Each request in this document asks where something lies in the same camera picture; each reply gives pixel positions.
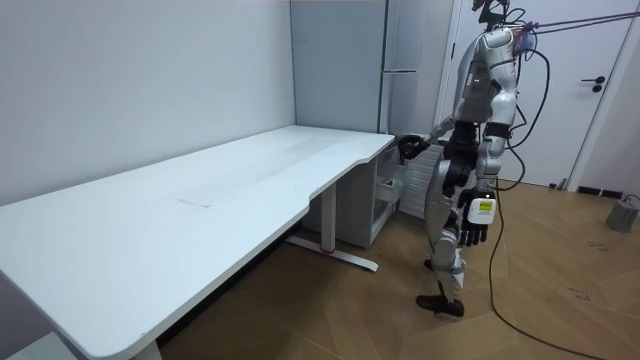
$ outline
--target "yellow label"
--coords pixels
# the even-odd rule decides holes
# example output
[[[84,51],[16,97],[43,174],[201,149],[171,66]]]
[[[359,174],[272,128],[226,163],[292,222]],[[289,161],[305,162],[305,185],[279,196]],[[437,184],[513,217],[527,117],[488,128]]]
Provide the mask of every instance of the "yellow label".
[[[491,209],[493,209],[493,203],[491,201],[481,201],[478,209],[480,211],[491,211]]]

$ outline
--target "desk leg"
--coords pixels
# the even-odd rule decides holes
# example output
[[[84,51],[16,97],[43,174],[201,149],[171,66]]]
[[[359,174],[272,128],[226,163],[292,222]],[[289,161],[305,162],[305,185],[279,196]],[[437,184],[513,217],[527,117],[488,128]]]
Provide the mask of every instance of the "desk leg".
[[[160,355],[158,345],[154,341],[142,349],[132,360],[162,360],[162,355]]]
[[[378,264],[373,261],[336,250],[336,184],[329,186],[320,196],[322,199],[321,245],[295,236],[287,239],[287,242],[358,265],[367,271],[375,272],[378,270]]]

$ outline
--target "white door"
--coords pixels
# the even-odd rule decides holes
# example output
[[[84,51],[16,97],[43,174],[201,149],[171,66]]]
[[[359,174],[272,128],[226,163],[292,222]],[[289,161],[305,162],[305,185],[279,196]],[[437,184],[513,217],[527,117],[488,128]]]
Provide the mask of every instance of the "white door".
[[[462,0],[456,50],[438,119],[451,113],[458,64],[466,47],[485,26],[478,24],[479,14],[471,11],[472,2]],[[632,12],[638,0],[518,0],[511,4],[512,8],[526,9],[524,20],[544,24]],[[630,23],[631,20],[624,20],[539,36],[538,50],[551,61],[551,87],[538,124],[529,139],[516,149],[527,167],[524,182],[548,186],[569,178],[604,93],[594,92],[595,82],[582,80],[604,76],[606,81],[602,85],[606,91]],[[523,63],[518,103],[529,123],[542,99],[545,69],[542,59],[535,56]],[[521,121],[516,117],[516,124]],[[512,144],[519,142],[527,130],[528,126],[516,130]],[[520,163],[507,151],[500,178],[517,180],[520,173]]]

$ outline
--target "floor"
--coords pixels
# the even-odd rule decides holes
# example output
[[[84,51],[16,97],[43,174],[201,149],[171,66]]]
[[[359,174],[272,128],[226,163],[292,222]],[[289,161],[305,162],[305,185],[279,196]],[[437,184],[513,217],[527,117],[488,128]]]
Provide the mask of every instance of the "floor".
[[[640,358],[640,226],[604,225],[612,200],[522,185],[502,195],[494,263],[500,313],[522,329],[607,359]],[[463,319],[418,308],[434,294],[421,221],[394,215],[370,250],[377,273],[283,245],[162,349],[189,359],[579,359],[538,344],[491,311],[490,240],[463,252]]]

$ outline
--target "robot leg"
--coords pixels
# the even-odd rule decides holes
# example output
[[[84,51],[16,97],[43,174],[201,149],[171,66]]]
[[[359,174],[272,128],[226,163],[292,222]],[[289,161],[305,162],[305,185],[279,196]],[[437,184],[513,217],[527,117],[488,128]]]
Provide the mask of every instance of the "robot leg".
[[[457,195],[456,185],[468,179],[459,164],[451,160],[438,160],[425,199],[425,221],[432,257],[425,265],[436,274],[440,295],[418,296],[416,303],[433,312],[464,316],[464,306],[454,299],[454,287],[461,285],[464,261],[460,259],[458,248],[458,209],[454,205]]]

